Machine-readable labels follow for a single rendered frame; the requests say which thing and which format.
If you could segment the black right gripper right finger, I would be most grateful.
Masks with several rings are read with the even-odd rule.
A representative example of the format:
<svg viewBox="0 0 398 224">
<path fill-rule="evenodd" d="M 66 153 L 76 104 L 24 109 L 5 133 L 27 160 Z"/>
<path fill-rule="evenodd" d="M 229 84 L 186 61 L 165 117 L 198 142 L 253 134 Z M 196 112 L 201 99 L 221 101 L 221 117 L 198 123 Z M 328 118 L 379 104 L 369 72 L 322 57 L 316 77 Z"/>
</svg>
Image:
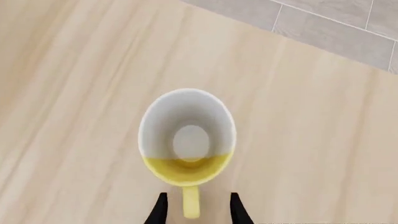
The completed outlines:
<svg viewBox="0 0 398 224">
<path fill-rule="evenodd" d="M 231 193 L 229 207 L 232 224 L 254 224 L 236 192 Z"/>
</svg>

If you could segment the yellow and white mug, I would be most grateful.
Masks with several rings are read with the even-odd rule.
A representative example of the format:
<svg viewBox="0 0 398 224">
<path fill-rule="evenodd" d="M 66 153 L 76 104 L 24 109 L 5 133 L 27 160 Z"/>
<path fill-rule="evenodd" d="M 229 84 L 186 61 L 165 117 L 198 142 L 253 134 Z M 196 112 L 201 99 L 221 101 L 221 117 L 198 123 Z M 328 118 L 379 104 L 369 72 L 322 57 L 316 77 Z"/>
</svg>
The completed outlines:
<svg viewBox="0 0 398 224">
<path fill-rule="evenodd" d="M 194 88 L 161 95 L 139 125 L 138 148 L 160 180 L 182 188 L 183 215 L 200 216 L 199 186 L 214 179 L 236 148 L 234 119 L 217 97 Z"/>
</svg>

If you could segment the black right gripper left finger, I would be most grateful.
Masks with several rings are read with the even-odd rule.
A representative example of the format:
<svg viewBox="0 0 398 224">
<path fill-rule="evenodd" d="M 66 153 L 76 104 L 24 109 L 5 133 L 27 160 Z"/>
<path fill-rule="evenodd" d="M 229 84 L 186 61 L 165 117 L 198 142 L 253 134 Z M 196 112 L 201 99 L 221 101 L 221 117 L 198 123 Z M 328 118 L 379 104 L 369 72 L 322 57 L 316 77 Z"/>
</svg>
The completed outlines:
<svg viewBox="0 0 398 224">
<path fill-rule="evenodd" d="M 144 224 L 166 224 L 168 211 L 167 193 L 162 192 Z"/>
</svg>

